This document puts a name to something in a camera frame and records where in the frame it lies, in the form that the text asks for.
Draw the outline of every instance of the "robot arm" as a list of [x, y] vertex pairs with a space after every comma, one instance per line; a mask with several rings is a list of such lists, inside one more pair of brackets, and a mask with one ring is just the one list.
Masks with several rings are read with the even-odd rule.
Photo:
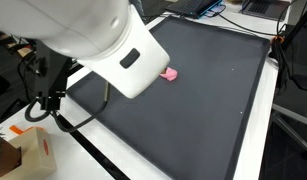
[[169, 62], [128, 0], [0, 1], [0, 30], [78, 59], [128, 98]]

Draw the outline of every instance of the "floor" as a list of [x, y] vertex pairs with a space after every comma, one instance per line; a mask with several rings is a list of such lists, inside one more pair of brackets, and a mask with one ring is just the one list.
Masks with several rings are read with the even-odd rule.
[[[161, 14], [163, 8], [170, 4], [165, 0], [142, 0], [144, 12], [147, 16]], [[301, 14], [305, 0], [299, 0], [294, 4], [290, 23], [295, 24]], [[10, 90], [0, 98], [0, 116], [9, 104], [20, 98], [26, 101], [24, 86], [17, 73], [16, 64], [19, 60], [2, 52], [0, 54], [0, 73], [8, 79], [12, 86]], [[307, 126], [286, 118], [296, 130], [307, 139]], [[289, 136], [287, 136], [276, 124], [272, 124], [266, 140], [265, 152], [260, 174], [261, 180], [307, 180], [307, 157], [303, 150]]]

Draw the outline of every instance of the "white table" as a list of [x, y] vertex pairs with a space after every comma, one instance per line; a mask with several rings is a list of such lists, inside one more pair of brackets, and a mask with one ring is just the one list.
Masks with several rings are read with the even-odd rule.
[[[222, 13], [222, 15], [247, 28], [267, 33], [276, 33], [276, 21], [242, 15], [239, 13], [239, 10], [240, 6], [227, 5], [227, 9]], [[288, 15], [289, 11], [287, 12], [285, 22], [288, 20]], [[147, 25], [148, 29], [152, 28], [162, 20], [163, 18], [157, 18]], [[202, 18], [193, 21], [209, 25], [237, 28], [221, 17], [211, 19]], [[83, 68], [72, 75], [69, 78], [68, 87], [89, 72], [88, 69]], [[267, 58], [263, 67], [263, 72], [240, 151], [234, 176], [235, 180], [258, 179], [273, 102], [277, 72], [274, 60]], [[69, 98], [62, 101], [60, 113], [74, 125], [78, 124], [82, 119], [90, 116]], [[114, 135], [110, 130], [104, 127], [100, 122], [93, 121], [81, 128], [80, 132], [130, 179], [170, 179], [167, 175]]]
[[[32, 116], [42, 114], [39, 105], [32, 110]], [[51, 137], [53, 152], [57, 165], [57, 171], [46, 178], [46, 180], [114, 180], [114, 178], [68, 133], [59, 130], [51, 117], [38, 123], [30, 123], [25, 120], [22, 109], [8, 120], [0, 124], [1, 132], [5, 139], [10, 140], [17, 135], [9, 130], [16, 125], [22, 130], [31, 126], [43, 127]]]

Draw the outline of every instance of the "black mat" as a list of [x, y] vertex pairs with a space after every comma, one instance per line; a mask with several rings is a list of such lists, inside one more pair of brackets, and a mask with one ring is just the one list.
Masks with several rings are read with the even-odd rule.
[[[171, 17], [151, 32], [178, 78], [133, 100], [113, 89], [98, 120], [173, 179], [232, 179], [269, 41]], [[90, 73], [67, 93], [94, 113], [103, 87]]]

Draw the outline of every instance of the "pink object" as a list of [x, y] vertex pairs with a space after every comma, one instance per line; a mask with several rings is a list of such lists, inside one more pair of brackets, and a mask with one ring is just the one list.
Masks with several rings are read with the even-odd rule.
[[165, 78], [169, 81], [173, 81], [177, 77], [177, 71], [172, 68], [167, 68], [165, 74], [160, 74], [162, 78]]

